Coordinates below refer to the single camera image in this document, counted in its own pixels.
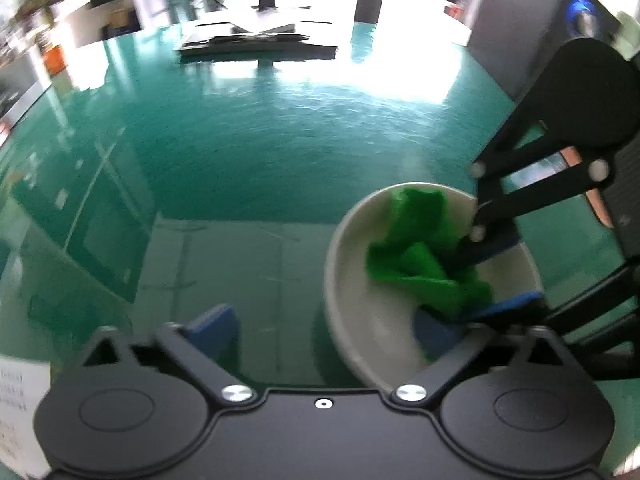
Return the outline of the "black speaker with blue knob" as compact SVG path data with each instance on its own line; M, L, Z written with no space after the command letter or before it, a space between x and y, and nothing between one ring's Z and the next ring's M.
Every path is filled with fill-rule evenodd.
M620 21L600 0L480 0L470 55L516 101L567 41L612 44Z

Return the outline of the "white ceramic bowl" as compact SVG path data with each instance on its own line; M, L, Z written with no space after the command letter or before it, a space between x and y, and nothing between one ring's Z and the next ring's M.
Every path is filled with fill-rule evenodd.
M371 280L366 271L368 246L386 234L393 192L402 188L442 192L460 234L469 229L476 206L475 197L446 185L395 184L352 206L332 236L323 274L326 322L332 340L356 377L385 392L428 367L412 330L418 302L397 287Z

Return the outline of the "white printed paper sheet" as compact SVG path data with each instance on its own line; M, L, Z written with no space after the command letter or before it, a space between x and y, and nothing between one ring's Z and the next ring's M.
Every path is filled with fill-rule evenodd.
M36 408L50 387L49 362L1 357L1 463L22 479L50 471L34 430Z

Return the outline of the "green cleaning cloth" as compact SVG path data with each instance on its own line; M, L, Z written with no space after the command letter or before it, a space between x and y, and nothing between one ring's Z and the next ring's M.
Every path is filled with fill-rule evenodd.
M460 240L443 192L401 188L390 196L390 227L369 245L366 269L372 280L457 321L494 302L477 270L454 266Z

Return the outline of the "black laptop stand tray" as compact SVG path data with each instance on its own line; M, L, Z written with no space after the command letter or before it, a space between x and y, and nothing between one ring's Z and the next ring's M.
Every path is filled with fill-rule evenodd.
M332 60L338 49L330 22L292 22L258 32L230 22L200 23L176 44L186 61Z

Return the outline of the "brown leather mouse pad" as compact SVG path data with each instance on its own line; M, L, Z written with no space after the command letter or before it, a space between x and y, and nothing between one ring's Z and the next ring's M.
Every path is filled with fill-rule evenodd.
M561 151L561 155L568 166L574 167L582 162L582 156L579 155L578 151L574 148L563 148ZM588 191L586 194L586 200L598 221L602 224L602 226L606 226L609 229L612 229L613 223L608 214L608 211L605 208L605 203L603 198L598 190Z

